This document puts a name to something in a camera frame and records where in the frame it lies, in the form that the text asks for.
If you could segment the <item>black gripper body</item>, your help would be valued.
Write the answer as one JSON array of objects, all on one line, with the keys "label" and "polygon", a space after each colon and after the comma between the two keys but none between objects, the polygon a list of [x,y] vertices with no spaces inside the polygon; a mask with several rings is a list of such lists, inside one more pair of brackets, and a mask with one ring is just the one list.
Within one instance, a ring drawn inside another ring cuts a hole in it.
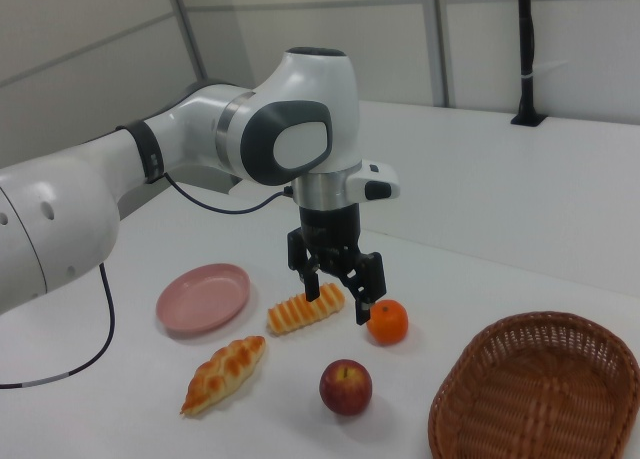
[{"label": "black gripper body", "polygon": [[318,268],[330,275],[348,275],[360,255],[360,208],[317,211],[299,210],[301,235],[307,253],[307,269]]}]

